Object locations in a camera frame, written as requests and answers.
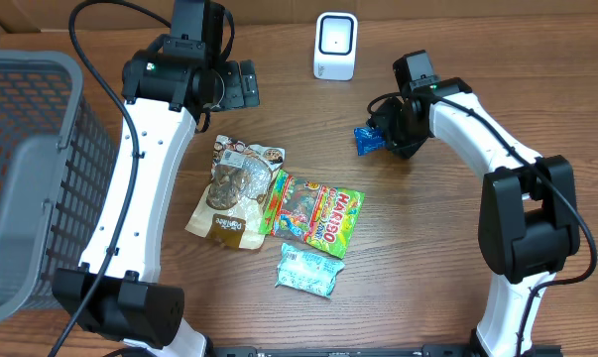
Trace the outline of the blue Oreo cookie pack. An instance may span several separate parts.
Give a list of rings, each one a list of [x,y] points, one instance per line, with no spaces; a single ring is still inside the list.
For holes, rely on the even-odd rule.
[[[365,156],[386,147],[384,134],[379,128],[357,127],[354,129],[354,137],[359,156]]]

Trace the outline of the green Haribo gummy bag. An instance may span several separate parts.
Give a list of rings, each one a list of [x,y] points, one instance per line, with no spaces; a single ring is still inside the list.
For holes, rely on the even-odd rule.
[[[365,194],[279,171],[272,184],[259,232],[297,240],[344,258]]]

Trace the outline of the brown nuts snack pouch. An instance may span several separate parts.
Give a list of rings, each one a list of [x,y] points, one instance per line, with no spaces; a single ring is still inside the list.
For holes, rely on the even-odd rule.
[[[285,159],[283,148],[217,136],[210,184],[185,230],[233,249],[260,249],[265,204]]]

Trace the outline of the teal snack packet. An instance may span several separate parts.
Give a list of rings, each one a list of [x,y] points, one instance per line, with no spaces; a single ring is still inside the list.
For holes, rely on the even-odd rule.
[[[345,264],[340,260],[325,258],[284,243],[275,286],[331,298],[336,277],[344,268]]]

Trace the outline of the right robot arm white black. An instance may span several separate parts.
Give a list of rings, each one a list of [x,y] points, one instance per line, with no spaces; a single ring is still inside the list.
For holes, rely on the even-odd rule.
[[[561,355],[558,346],[534,345],[532,329],[545,289],[580,245],[571,164],[516,140],[461,78],[441,79],[426,51],[397,59],[393,72],[397,91],[368,106],[387,150],[409,159],[436,138],[482,182],[478,245],[492,278],[463,355]]]

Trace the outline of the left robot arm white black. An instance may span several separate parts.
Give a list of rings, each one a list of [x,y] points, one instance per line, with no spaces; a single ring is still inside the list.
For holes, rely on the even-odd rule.
[[[167,31],[127,61],[112,94],[123,116],[116,164],[90,241],[74,269],[57,269],[69,325],[122,343],[125,356],[209,356],[184,319],[181,288],[159,281],[164,225],[179,164],[213,113],[255,107],[253,64],[230,57],[232,14],[177,0]]]

